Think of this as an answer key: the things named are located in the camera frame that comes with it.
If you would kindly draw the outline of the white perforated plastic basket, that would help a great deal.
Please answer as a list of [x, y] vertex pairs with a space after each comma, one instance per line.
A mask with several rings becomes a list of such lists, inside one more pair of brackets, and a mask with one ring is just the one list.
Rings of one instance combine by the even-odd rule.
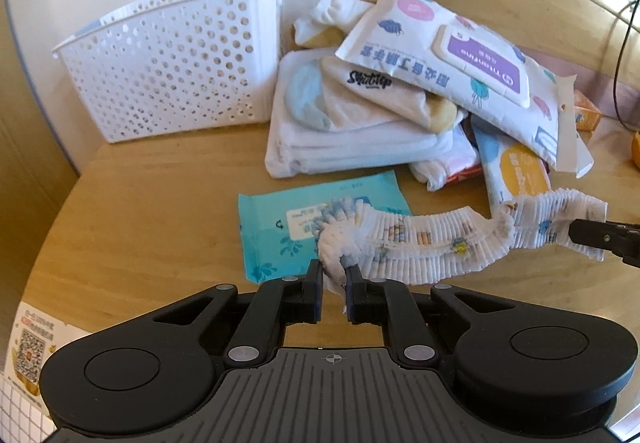
[[108, 143], [268, 122], [283, 0], [137, 0], [57, 44]]

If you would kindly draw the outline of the orange small box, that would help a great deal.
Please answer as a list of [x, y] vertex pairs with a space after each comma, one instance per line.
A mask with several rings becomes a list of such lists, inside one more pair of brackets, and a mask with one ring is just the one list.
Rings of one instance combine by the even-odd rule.
[[579, 131], [593, 132], [602, 118], [599, 108], [584, 93], [574, 91], [575, 122]]

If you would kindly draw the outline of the white sock with black logo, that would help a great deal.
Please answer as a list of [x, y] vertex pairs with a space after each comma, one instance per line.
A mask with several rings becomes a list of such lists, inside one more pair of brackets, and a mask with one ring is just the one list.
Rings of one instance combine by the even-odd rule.
[[442, 96], [323, 55], [292, 73], [284, 93], [288, 114], [320, 132], [348, 132], [408, 122], [440, 134], [462, 117], [456, 104]]

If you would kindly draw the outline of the teal wet wipes pack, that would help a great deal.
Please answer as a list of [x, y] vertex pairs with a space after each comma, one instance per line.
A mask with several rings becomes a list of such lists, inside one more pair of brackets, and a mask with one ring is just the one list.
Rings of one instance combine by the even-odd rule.
[[375, 208], [408, 215], [395, 172], [302, 186], [238, 198], [245, 277], [262, 284], [280, 277], [303, 275], [317, 258], [314, 220], [341, 198], [361, 198]]

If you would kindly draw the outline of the QR code sticker sheet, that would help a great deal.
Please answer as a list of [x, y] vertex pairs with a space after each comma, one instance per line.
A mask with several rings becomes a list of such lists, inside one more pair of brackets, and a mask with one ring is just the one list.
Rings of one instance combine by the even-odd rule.
[[88, 331], [20, 302], [1, 373], [2, 442], [41, 442], [55, 430], [40, 391], [42, 367], [63, 345], [87, 335]]

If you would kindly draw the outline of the white red small pack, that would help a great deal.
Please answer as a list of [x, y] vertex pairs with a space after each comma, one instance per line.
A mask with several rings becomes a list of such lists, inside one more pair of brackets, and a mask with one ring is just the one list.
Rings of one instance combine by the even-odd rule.
[[474, 178], [483, 171], [480, 154], [469, 142], [454, 143], [439, 158], [412, 163], [409, 169], [416, 181], [423, 184], [428, 192], [436, 192], [447, 184]]

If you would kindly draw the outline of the white orange wipes pack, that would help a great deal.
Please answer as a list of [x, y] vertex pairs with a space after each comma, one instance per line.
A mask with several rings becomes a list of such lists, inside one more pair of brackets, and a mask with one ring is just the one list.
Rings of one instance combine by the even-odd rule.
[[491, 215], [502, 204], [522, 195], [551, 190], [544, 161], [525, 145], [476, 116], [471, 118]]

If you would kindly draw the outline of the large white purple wipes pack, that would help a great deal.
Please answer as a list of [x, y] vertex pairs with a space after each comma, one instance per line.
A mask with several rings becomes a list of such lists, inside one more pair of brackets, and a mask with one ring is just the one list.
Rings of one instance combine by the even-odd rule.
[[378, 0], [336, 55], [443, 96], [556, 171], [581, 178], [593, 166], [576, 130], [574, 77], [553, 73], [434, 0]]

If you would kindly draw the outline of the folded white towel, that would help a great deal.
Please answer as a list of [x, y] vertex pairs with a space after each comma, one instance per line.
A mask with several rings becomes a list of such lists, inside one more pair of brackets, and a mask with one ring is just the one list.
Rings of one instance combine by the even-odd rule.
[[296, 68], [323, 55], [335, 56], [331, 49], [297, 51], [280, 63], [265, 157], [271, 177], [410, 165], [439, 158], [454, 143], [471, 143], [463, 129], [466, 114], [459, 108], [462, 117], [457, 125], [440, 134], [428, 133], [406, 119], [348, 132], [320, 132], [299, 125], [284, 105], [288, 81]]

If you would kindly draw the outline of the white yellow sock behind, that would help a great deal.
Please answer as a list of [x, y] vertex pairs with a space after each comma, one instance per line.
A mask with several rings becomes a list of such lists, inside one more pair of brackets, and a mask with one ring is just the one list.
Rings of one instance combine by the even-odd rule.
[[364, 0], [319, 0], [294, 22], [295, 44], [304, 49], [337, 47], [372, 7]]

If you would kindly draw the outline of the white printed diaper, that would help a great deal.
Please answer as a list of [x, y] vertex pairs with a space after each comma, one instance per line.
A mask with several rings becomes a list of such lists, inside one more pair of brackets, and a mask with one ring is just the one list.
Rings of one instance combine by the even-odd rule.
[[324, 207], [312, 230], [326, 288], [344, 296], [351, 265], [367, 279], [425, 285], [483, 271], [513, 249], [559, 245], [601, 261], [601, 249], [573, 243], [568, 229], [576, 219], [605, 222], [607, 215], [603, 200], [572, 189], [516, 197], [489, 219], [469, 206], [406, 216], [347, 197]]

